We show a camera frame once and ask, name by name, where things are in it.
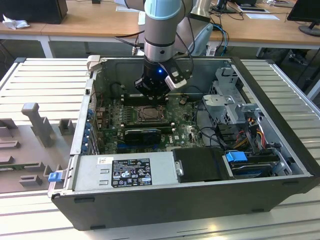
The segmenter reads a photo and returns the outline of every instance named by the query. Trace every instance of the black monitor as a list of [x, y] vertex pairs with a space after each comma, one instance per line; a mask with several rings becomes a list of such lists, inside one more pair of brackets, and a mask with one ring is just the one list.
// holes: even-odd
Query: black monitor
[[288, 18], [289, 21], [310, 22], [310, 26], [301, 25], [299, 30], [305, 34], [320, 37], [320, 0], [297, 0]]

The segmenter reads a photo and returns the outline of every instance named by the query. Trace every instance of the warning label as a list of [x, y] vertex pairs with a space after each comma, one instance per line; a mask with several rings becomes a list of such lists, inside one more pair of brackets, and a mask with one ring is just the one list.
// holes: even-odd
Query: warning label
[[112, 181], [114, 188], [152, 185], [149, 158], [112, 161]]

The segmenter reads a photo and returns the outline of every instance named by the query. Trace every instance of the black plastic cover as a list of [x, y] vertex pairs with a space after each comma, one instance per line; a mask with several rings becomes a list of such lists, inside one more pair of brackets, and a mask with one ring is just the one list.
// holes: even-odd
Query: black plastic cover
[[229, 174], [221, 150], [214, 147], [176, 148], [175, 162], [181, 162], [183, 176], [179, 183], [229, 180]]

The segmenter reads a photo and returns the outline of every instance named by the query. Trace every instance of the paper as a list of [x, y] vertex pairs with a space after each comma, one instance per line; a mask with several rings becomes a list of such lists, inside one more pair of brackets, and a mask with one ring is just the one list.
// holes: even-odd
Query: paper
[[255, 14], [255, 13], [246, 13], [250, 19], [264, 19], [264, 20], [280, 20], [275, 15], [270, 14]]
[[7, 18], [5, 15], [3, 15], [3, 25], [5, 25], [8, 29], [22, 29], [22, 28], [27, 28], [30, 27], [30, 25], [27, 23], [25, 20], [13, 20], [10, 18]]
[[117, 12], [139, 12], [139, 10], [127, 8], [125, 6], [116, 6], [115, 9]]

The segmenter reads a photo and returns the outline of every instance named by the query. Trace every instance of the computer case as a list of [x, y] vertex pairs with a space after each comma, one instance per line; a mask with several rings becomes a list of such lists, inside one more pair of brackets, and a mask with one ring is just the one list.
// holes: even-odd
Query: computer case
[[3, 15], [14, 20], [60, 24], [67, 15], [66, 0], [1, 0], [0, 19]]

